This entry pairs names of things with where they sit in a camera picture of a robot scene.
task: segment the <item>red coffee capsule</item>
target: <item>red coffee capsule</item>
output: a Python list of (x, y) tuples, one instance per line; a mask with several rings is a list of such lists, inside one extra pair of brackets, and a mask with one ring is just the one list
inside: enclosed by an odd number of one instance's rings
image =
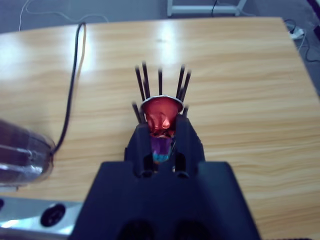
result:
[(184, 104), (175, 97), (159, 95), (143, 101), (141, 108), (151, 135), (171, 138), (176, 132), (176, 117), (184, 109)]

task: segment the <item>gray floor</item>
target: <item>gray floor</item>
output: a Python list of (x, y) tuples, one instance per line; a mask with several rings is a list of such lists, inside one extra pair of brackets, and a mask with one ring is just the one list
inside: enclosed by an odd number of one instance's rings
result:
[[(212, 5), (214, 0), (174, 0), (174, 4)], [(0, 0), (0, 33), (19, 30), (19, 17), (26, 0)], [(238, 0), (220, 0), (221, 3), (236, 4)], [(70, 18), (79, 19), (86, 14), (105, 15), (110, 22), (143, 21), (167, 19), (167, 0), (34, 0), (29, 10), (32, 12), (63, 12)], [(244, 11), (264, 17), (282, 17), (293, 19), (297, 25), (307, 31), (310, 42), (309, 59), (320, 60), (320, 42), (313, 33), (319, 23), (307, 0), (247, 0)], [(205, 15), (175, 16), (174, 18), (210, 17)], [(100, 17), (89, 17), (87, 23), (99, 23)], [(69, 20), (54, 14), (22, 15), (21, 30), (72, 24)], [(300, 54), (305, 59), (307, 48), (302, 47)], [(320, 62), (305, 62), (311, 79), (320, 93)]]

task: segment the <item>wood grain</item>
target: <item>wood grain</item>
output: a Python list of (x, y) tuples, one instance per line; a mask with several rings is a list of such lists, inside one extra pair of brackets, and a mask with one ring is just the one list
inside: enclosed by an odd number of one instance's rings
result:
[[(57, 141), (66, 110), (75, 26), (0, 35), (0, 116)], [(55, 168), (10, 196), (83, 201), (104, 161), (122, 161), (137, 124), (134, 66), (151, 94), (185, 102), (207, 161), (228, 161), (265, 239), (320, 239), (320, 108), (279, 18), (90, 24), (72, 116)]]

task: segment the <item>black cable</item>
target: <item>black cable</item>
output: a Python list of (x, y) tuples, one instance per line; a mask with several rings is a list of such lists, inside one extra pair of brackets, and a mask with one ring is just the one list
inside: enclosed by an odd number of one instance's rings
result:
[(215, 0), (215, 2), (213, 4), (213, 7), (212, 7), (212, 11), (211, 11), (211, 17), (212, 18), (214, 17), (214, 9), (215, 9), (215, 6), (217, 5), (217, 2), (218, 2), (218, 0)]
[(305, 42), (306, 42), (306, 45), (307, 45), (307, 50), (305, 51), (305, 55), (304, 55), (305, 60), (308, 63), (316, 63), (316, 62), (320, 63), (320, 60), (318, 60), (318, 59), (311, 60), (311, 59), (308, 58), (308, 53), (309, 53), (309, 50), (310, 50), (311, 47), (310, 47), (310, 43), (309, 43), (309, 40), (308, 40), (307, 36), (305, 36)]
[(76, 68), (77, 68), (79, 32), (80, 32), (81, 27), (82, 26), (84, 27), (85, 25), (86, 25), (85, 22), (80, 23), (76, 29), (76, 32), (75, 32), (73, 67), (72, 67), (72, 74), (71, 74), (70, 87), (69, 87), (69, 93), (68, 93), (68, 100), (67, 100), (67, 104), (66, 104), (64, 124), (63, 124), (63, 128), (62, 128), (62, 132), (61, 132), (59, 141), (57, 142), (55, 148), (52, 149), (51, 155), (54, 155), (59, 150), (59, 148), (61, 147), (61, 145), (65, 139), (65, 136), (66, 136), (66, 133), (68, 130), (68, 124), (69, 124), (70, 112), (71, 112), (72, 94), (74, 91), (75, 75), (76, 75)]
[(293, 28), (290, 30), (290, 33), (293, 34), (295, 32), (296, 27), (297, 27), (296, 21), (289, 18), (289, 19), (284, 20), (284, 22), (285, 23), (286, 22), (292, 22), (293, 23)]

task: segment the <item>metal pin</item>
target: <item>metal pin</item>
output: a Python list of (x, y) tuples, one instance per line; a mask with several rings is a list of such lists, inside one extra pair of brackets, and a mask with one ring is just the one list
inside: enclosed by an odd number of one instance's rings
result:
[(144, 124), (146, 122), (145, 113), (142, 109), (140, 109), (140, 119), (141, 119), (141, 123)]
[(147, 86), (147, 82), (146, 81), (143, 81), (143, 87), (144, 87), (144, 92), (145, 92), (145, 99), (150, 98), (150, 95), (148, 97), (148, 93), (147, 93), (148, 86)]
[(189, 106), (186, 105), (186, 106), (184, 107), (184, 109), (183, 109), (182, 116), (187, 117), (188, 110), (189, 110)]
[(185, 74), (185, 65), (182, 65), (180, 69), (178, 88), (176, 90), (176, 96), (175, 96), (177, 99), (179, 98), (179, 95), (180, 95), (180, 88), (182, 85), (182, 80), (184, 79), (184, 74)]
[(191, 77), (191, 71), (189, 70), (187, 72), (187, 74), (186, 74), (186, 77), (185, 77), (182, 96), (180, 96), (181, 102), (184, 102), (184, 100), (185, 100), (185, 96), (186, 96), (186, 92), (187, 92), (187, 88), (188, 88), (190, 77)]
[(133, 107), (136, 119), (138, 120), (139, 123), (141, 123), (140, 113), (139, 113), (137, 104), (135, 102), (133, 102), (132, 107)]
[(180, 88), (179, 95), (178, 95), (178, 99), (180, 99), (180, 100), (181, 100), (181, 96), (183, 94), (183, 91), (184, 91), (184, 88), (183, 87)]
[(141, 75), (140, 75), (140, 69), (138, 66), (135, 67), (135, 74), (136, 74), (136, 78), (138, 79), (138, 84), (139, 84), (139, 89), (140, 89), (140, 94), (141, 94), (141, 98), (142, 101), (145, 100), (145, 94), (144, 94), (144, 87), (142, 85), (142, 80), (141, 80)]
[(145, 91), (145, 98), (150, 98), (150, 89), (149, 89), (149, 80), (148, 80), (148, 71), (147, 71), (147, 64), (145, 61), (142, 62), (142, 69), (143, 69), (143, 76), (144, 76), (144, 91)]
[(162, 68), (158, 70), (158, 80), (159, 80), (159, 95), (162, 95)]

